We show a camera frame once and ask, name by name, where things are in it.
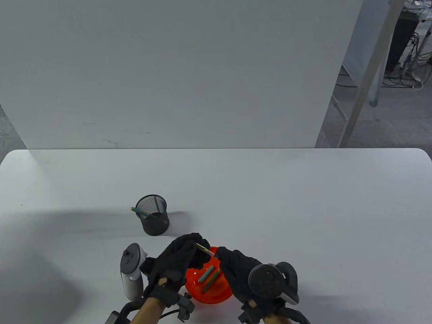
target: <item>pencil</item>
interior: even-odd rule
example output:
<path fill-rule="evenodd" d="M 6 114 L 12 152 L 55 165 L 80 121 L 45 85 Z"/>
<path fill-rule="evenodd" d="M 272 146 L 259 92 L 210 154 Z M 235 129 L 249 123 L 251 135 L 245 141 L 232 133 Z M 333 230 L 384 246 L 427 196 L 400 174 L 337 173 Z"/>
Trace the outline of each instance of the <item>pencil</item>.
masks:
<path fill-rule="evenodd" d="M 198 244 L 198 243 L 196 243 L 196 244 L 197 244 L 198 248 L 199 248 L 202 252 L 207 253 L 209 256 L 211 256 L 211 257 L 217 259 L 217 256 L 216 256 L 212 251 L 210 251 L 208 248 L 205 248 L 205 247 L 202 246 L 201 244 Z"/>

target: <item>hand strap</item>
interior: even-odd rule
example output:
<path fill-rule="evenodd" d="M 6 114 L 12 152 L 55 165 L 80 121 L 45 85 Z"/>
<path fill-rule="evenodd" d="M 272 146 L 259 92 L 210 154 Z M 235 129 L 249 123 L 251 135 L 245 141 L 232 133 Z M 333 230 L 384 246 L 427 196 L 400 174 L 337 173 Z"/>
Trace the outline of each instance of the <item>hand strap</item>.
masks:
<path fill-rule="evenodd" d="M 244 303 L 241 309 L 244 311 L 238 317 L 241 323 L 258 324 L 261 319 L 268 316 L 268 314 L 263 314 L 259 307 L 252 308 L 248 303 Z M 275 314 L 289 318 L 299 324 L 311 324 L 300 311 L 296 311 L 292 308 L 281 307 L 275 311 Z"/>
<path fill-rule="evenodd" d="M 311 324 L 308 319 L 300 311 L 292 308 L 281 307 L 276 311 L 276 315 L 289 318 L 300 324 Z"/>
<path fill-rule="evenodd" d="M 160 300 L 166 305 L 166 307 L 171 307 L 172 305 L 177 304 L 179 306 L 177 318 L 182 322 L 188 320 L 195 309 L 195 305 L 191 301 L 192 296 L 189 294 L 182 296 L 178 292 L 171 291 L 164 286 L 156 285 L 149 294 L 149 297 Z"/>

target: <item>black equipment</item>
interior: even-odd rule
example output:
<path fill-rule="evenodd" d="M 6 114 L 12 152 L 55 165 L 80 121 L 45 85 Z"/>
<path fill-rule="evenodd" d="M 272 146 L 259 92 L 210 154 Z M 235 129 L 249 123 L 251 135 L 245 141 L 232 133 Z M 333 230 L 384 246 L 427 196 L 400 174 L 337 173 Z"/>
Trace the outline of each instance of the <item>black equipment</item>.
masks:
<path fill-rule="evenodd" d="M 386 71 L 393 71 L 419 24 L 419 17 L 411 11 L 402 11 L 396 23 L 388 52 Z"/>

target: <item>white partition wall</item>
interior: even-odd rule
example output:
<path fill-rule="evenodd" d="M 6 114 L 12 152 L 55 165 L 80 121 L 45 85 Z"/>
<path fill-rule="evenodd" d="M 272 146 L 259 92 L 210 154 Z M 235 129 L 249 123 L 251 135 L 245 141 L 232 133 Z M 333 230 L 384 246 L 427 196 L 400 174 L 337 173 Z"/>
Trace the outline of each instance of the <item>white partition wall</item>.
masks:
<path fill-rule="evenodd" d="M 362 0 L 2 0 L 28 148 L 313 147 Z"/>

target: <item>metal pole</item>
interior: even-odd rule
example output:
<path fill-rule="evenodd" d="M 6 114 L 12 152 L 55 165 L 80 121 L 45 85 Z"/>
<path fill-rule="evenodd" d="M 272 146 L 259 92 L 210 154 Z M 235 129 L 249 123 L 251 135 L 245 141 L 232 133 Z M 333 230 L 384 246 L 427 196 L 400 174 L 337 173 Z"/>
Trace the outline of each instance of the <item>metal pole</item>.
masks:
<path fill-rule="evenodd" d="M 357 92 L 357 96 L 354 101 L 353 111 L 351 112 L 351 115 L 345 124 L 337 147 L 346 147 L 348 145 L 349 138 L 353 133 L 360 112 L 362 111 L 363 105 L 368 97 L 368 92 L 379 68 L 379 64 L 385 55 L 386 49 L 388 49 L 388 44 L 391 41 L 391 35 L 394 31 L 394 27 L 399 18 L 404 2 L 405 0 L 393 0 L 391 3 L 387 17 L 384 21 L 384 25 L 381 28 L 378 40 L 375 44 L 375 48 L 372 51 L 372 56 L 368 63 L 368 67 L 366 68 L 362 83 L 359 86 L 359 91 Z"/>

